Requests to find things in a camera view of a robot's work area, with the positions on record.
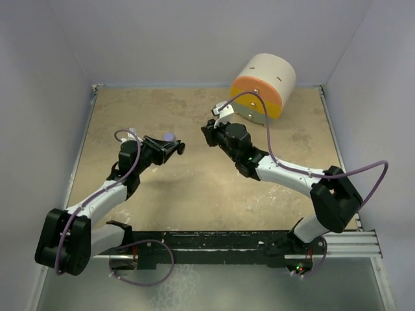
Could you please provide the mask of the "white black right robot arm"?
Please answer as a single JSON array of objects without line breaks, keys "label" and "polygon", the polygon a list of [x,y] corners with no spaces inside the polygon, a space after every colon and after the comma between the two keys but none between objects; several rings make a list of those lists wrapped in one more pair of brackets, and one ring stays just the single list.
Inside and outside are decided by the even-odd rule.
[{"label": "white black right robot arm", "polygon": [[246,126],[239,123],[215,124],[208,120],[201,127],[207,145],[218,146],[246,178],[277,183],[311,199],[314,214],[302,218],[291,229],[289,248],[304,253],[311,242],[328,232],[342,233],[362,205],[362,197],[341,168],[327,170],[305,169],[281,160],[274,160],[269,152],[260,150],[251,142]]}]

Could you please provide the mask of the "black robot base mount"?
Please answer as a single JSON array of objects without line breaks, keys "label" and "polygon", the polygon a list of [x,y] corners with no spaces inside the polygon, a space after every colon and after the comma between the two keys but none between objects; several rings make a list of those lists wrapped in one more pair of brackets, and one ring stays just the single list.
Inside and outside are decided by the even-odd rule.
[{"label": "black robot base mount", "polygon": [[130,225],[116,225],[126,235],[120,246],[104,254],[111,259],[135,259],[139,270],[175,263],[264,265],[305,272],[313,267],[313,258],[327,251],[323,237],[304,243],[288,230],[134,231]]}]

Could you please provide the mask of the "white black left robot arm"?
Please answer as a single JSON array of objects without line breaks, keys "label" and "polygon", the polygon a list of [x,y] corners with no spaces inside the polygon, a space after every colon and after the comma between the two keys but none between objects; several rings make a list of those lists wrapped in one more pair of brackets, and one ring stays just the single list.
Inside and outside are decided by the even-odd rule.
[{"label": "white black left robot arm", "polygon": [[106,181],[81,202],[47,213],[34,254],[37,264],[57,275],[79,275],[92,256],[113,248],[126,254],[134,242],[127,228],[110,222],[101,229],[94,225],[113,208],[128,200],[140,184],[140,175],[151,165],[163,165],[173,154],[183,154],[185,143],[161,141],[132,133],[121,140],[118,160]]}]

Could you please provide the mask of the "purple earbud charging case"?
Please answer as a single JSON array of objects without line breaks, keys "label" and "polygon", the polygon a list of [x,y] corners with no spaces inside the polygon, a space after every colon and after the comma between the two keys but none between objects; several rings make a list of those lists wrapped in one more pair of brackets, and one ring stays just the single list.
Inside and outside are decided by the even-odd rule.
[{"label": "purple earbud charging case", "polygon": [[174,135],[173,133],[171,133],[171,132],[169,132],[169,133],[165,133],[165,134],[163,135],[163,139],[164,139],[165,141],[174,141],[174,140],[175,140],[175,135]]}]

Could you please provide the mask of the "black earbud charging case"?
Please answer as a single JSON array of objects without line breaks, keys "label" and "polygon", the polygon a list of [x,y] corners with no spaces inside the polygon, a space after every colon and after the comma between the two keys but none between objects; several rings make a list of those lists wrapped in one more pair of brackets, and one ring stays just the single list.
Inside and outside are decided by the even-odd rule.
[{"label": "black earbud charging case", "polygon": [[185,143],[179,143],[176,151],[178,155],[182,155],[185,152]]}]

